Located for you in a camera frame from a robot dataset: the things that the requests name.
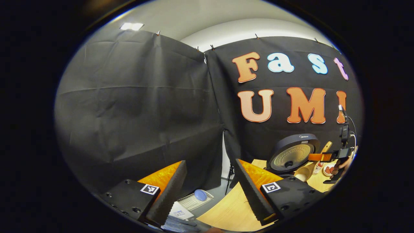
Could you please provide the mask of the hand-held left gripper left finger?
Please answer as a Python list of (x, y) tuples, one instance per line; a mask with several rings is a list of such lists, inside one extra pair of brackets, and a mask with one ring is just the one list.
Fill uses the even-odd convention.
[(138, 181), (122, 180), (99, 197), (133, 221), (161, 227), (179, 198), (186, 175), (186, 161), (178, 161)]

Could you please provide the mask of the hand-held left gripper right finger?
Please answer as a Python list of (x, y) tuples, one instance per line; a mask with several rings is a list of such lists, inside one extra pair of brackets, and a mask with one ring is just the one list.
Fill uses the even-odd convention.
[(324, 193), (295, 176), (282, 178), (240, 159), (235, 160), (234, 171), (250, 208), (263, 226), (290, 221), (324, 197)]

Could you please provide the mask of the wooden spoon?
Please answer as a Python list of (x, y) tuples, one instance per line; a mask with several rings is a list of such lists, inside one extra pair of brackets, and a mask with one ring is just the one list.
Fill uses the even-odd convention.
[(309, 165), (303, 166), (294, 172), (294, 177), (298, 178), (302, 182), (307, 182), (311, 176), (314, 174), (315, 165), (318, 164), (318, 161), (311, 161)]

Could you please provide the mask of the silver black rice cooker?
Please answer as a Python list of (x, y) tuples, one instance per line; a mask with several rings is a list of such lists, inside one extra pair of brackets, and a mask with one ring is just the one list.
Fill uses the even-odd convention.
[(320, 141), (314, 134), (296, 134), (281, 139), (272, 149), (266, 171), (276, 175), (292, 174), (309, 162), (309, 155), (317, 152)]

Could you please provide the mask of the white round plate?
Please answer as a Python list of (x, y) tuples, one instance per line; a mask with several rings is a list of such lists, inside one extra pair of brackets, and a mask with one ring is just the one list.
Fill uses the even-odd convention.
[(335, 174), (337, 174), (338, 168), (336, 163), (326, 163), (323, 167), (323, 174), (326, 177), (333, 177)]

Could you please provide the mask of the white paper sheet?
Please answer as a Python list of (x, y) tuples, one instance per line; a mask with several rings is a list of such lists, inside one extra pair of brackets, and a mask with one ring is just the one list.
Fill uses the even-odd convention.
[(169, 216), (179, 218), (181, 220), (192, 219), (194, 215), (188, 211), (183, 205), (179, 202), (174, 202), (170, 210)]

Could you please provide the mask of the white slatted tray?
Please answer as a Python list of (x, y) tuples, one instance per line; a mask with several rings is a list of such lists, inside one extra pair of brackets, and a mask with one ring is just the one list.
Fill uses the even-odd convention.
[(199, 208), (202, 205), (205, 205), (207, 202), (210, 202), (211, 200), (214, 199), (213, 195), (211, 195), (208, 192), (206, 192), (206, 193), (208, 195), (208, 198), (205, 202), (200, 202), (199, 200), (197, 200), (195, 198), (194, 193), (179, 199), (177, 202), (179, 202), (181, 205), (183, 205), (188, 211), (191, 211), (191, 210), (194, 210), (196, 208)]

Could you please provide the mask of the black tripod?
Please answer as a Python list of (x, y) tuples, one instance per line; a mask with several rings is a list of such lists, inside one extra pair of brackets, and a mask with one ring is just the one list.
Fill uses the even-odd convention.
[(227, 176), (227, 184), (226, 184), (226, 190), (225, 190), (225, 195), (227, 195), (227, 193), (229, 192), (229, 190), (232, 190), (233, 187), (235, 186), (234, 184), (234, 166), (232, 163), (230, 163), (230, 167), (229, 167), (229, 172), (228, 172), (228, 176)]

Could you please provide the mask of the blue plastic bag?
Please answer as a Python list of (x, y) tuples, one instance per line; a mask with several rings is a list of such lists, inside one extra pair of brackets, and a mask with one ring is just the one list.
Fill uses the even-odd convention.
[(207, 233), (209, 230), (200, 228), (194, 221), (187, 221), (168, 215), (161, 229), (169, 233)]

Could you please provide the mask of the black backdrop cloth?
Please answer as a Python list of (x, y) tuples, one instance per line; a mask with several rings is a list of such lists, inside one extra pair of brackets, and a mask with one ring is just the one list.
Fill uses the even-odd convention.
[(56, 133), (69, 167), (104, 193), (186, 161), (186, 195), (220, 185), (230, 161), (269, 160), (287, 136), (314, 134), (341, 146), (342, 105), (364, 127), (361, 88), (331, 46), (262, 37), (205, 52), (139, 31), (94, 36), (68, 64), (55, 103)]

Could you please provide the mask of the ceiling light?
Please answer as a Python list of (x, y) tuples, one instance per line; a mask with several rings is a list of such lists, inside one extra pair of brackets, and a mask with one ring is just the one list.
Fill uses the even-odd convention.
[(139, 31), (141, 28), (143, 28), (145, 24), (143, 23), (131, 23), (131, 22), (126, 22), (123, 23), (120, 26), (120, 30), (126, 31), (126, 30), (130, 30), (130, 31)]

